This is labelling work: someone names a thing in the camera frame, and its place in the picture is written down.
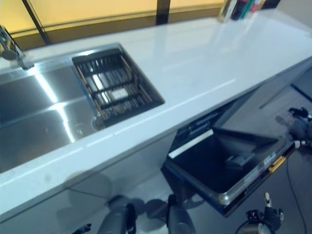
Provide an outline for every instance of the cabinet door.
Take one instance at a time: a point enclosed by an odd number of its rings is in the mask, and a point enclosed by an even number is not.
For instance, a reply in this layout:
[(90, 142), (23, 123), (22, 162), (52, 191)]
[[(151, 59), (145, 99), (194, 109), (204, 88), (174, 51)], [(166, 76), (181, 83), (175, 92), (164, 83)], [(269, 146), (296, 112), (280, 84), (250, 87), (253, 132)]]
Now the cabinet door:
[(71, 189), (111, 199), (160, 170), (176, 132), (95, 173)]
[(71, 190), (54, 195), (0, 224), (1, 234), (71, 233), (96, 210), (105, 207), (100, 197)]
[(0, 224), (1, 234), (71, 234), (91, 217), (104, 218), (106, 202), (124, 194), (162, 166), (175, 132), (93, 173)]

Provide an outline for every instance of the stainless steel sink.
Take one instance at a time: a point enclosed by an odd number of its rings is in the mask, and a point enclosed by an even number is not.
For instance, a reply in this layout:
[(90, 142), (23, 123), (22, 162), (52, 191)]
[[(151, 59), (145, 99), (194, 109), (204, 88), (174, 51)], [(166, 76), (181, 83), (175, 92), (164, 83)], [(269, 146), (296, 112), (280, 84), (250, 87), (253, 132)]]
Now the stainless steel sink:
[(105, 108), (98, 109), (72, 59), (112, 49), (122, 51), (114, 44), (0, 71), (0, 173), (100, 129), (94, 122)]

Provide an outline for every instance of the open dishwasher door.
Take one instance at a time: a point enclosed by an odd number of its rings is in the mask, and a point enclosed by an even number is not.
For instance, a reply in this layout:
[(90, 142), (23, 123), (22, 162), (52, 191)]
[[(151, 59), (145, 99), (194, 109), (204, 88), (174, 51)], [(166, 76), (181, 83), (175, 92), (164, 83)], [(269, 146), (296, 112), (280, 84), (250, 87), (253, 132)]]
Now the open dishwasher door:
[(234, 211), (293, 146), (276, 121), (287, 115), (292, 103), (286, 100), (293, 92), (289, 86), (276, 91), (278, 98), (264, 95), (273, 81), (180, 128), (164, 163), (165, 176), (191, 188), (224, 216)]

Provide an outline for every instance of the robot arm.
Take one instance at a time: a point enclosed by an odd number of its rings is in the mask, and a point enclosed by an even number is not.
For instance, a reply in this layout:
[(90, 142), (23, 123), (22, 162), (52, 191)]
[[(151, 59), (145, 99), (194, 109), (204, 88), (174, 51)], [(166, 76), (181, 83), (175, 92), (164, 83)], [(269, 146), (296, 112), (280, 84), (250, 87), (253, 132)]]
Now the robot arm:
[(248, 211), (246, 213), (248, 220), (236, 230), (235, 234), (240, 230), (243, 234), (275, 234), (284, 220), (284, 214), (281, 209), (277, 211), (272, 207), (269, 193), (265, 193), (265, 201), (264, 213), (258, 210)]

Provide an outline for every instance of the yellow wall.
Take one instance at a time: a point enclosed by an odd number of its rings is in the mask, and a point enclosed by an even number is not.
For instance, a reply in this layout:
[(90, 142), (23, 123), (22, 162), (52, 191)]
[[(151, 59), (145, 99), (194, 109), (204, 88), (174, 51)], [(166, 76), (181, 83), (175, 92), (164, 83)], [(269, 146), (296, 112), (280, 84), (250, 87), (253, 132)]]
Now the yellow wall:
[(139, 12), (156, 14), (157, 0), (31, 0), (43, 26), (120, 16)]
[(0, 1), (0, 23), (10, 33), (36, 28), (21, 0)]
[[(38, 18), (46, 31), (57, 29), (47, 27), (65, 24), (58, 28), (88, 24), (91, 22), (73, 23), (80, 20), (91, 20), (103, 17), (122, 16), (141, 13), (142, 16), (156, 14), (157, 0), (30, 0)], [(223, 0), (171, 0), (171, 9), (198, 7), (209, 4), (222, 4)], [(0, 0), (0, 23), (9, 32), (35, 29), (21, 0)]]
[(223, 3), (223, 0), (171, 0), (170, 8), (196, 7), (209, 4)]

